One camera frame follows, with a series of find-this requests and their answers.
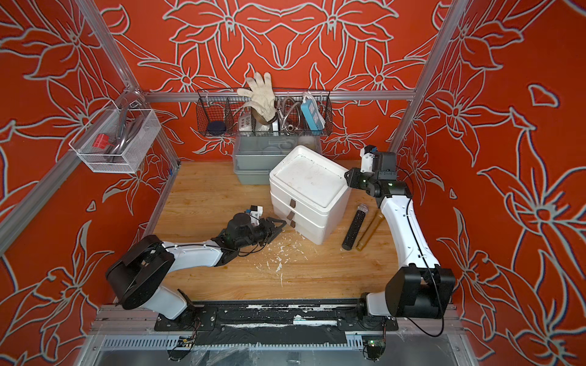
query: red object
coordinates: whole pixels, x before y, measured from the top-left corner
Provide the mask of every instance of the red object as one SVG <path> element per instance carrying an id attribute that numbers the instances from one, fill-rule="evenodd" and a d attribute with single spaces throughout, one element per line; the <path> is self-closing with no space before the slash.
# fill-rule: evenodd
<path id="1" fill-rule="evenodd" d="M 94 147 L 99 149 L 105 149 L 106 146 L 112 145 L 109 143 L 110 138 L 106 134 L 99 134 L 96 136 L 96 140 L 94 141 Z"/>

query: white wire basket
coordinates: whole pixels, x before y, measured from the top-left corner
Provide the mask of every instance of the white wire basket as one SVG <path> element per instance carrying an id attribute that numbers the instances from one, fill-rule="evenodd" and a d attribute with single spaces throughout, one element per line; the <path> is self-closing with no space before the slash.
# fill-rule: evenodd
<path id="1" fill-rule="evenodd" d="M 91 133 L 81 147 L 76 148 L 75 145 L 79 145 L 79 137 L 91 126 L 92 121 L 76 133 L 69 142 L 69 146 L 94 173 L 136 173 L 161 130 L 159 119 L 156 117 L 155 111 L 151 109 L 129 110 L 132 115 L 144 114 L 144 122 L 134 138 L 126 144 L 124 150 L 121 153 L 112 154 L 108 153 L 108 147 L 115 144 L 118 121 L 122 111 L 118 108 L 107 109 L 107 107 L 104 107 L 103 111 L 97 114 L 97 116 L 106 115 L 104 123 Z M 100 135 L 108 136 L 108 146 L 96 147 L 94 143 Z"/>

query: microphone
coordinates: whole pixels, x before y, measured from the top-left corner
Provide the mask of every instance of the microphone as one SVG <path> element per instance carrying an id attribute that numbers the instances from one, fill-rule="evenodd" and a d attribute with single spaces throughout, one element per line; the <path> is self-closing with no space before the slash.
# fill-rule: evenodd
<path id="1" fill-rule="evenodd" d="M 342 243 L 342 248 L 349 251 L 354 246 L 354 241 L 358 236 L 358 232 L 360 231 L 360 227 L 362 226 L 362 222 L 368 213 L 368 206 L 361 203 L 358 206 L 358 210 L 356 210 L 356 215 L 354 215 L 354 220 L 350 224 L 350 228 L 348 229 L 348 233 L 346 234 L 346 238 L 344 238 L 344 242 Z"/>

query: work glove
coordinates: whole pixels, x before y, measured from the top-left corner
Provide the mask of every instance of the work glove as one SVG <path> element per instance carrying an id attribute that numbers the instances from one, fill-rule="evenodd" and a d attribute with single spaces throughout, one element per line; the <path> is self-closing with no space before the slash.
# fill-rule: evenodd
<path id="1" fill-rule="evenodd" d="M 239 88 L 236 93 L 241 97 L 249 97 L 250 101 L 244 107 L 254 108 L 267 122 L 275 117 L 275 94 L 272 92 L 271 74 L 264 73 L 264 80 L 260 73 L 254 73 L 254 78 L 247 77 L 248 89 Z"/>

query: metal hose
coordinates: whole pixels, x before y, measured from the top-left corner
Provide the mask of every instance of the metal hose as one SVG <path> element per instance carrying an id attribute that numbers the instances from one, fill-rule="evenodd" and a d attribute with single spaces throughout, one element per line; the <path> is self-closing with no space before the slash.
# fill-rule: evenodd
<path id="1" fill-rule="evenodd" d="M 294 108 L 297 108 L 297 116 L 298 116 L 298 118 L 301 117 L 301 102 L 296 102 L 291 97 L 285 98 L 283 100 L 283 102 L 280 104 L 281 113 L 284 112 L 288 100 L 291 100 L 293 102 L 293 105 L 291 106 L 291 108 L 289 108 L 289 110 L 287 111 L 287 113 L 285 113 L 285 115 L 283 116 L 283 118 L 281 120 L 280 127 L 281 127 L 281 130 L 282 131 L 291 131 L 289 129 L 289 126 L 292 126 L 292 125 L 288 125 L 287 124 L 287 118 L 289 117 L 289 115 L 291 115 L 291 112 L 293 112 L 293 109 Z M 299 128 L 299 122 L 300 122 L 300 120 L 297 121 L 297 127 L 296 128 Z"/>

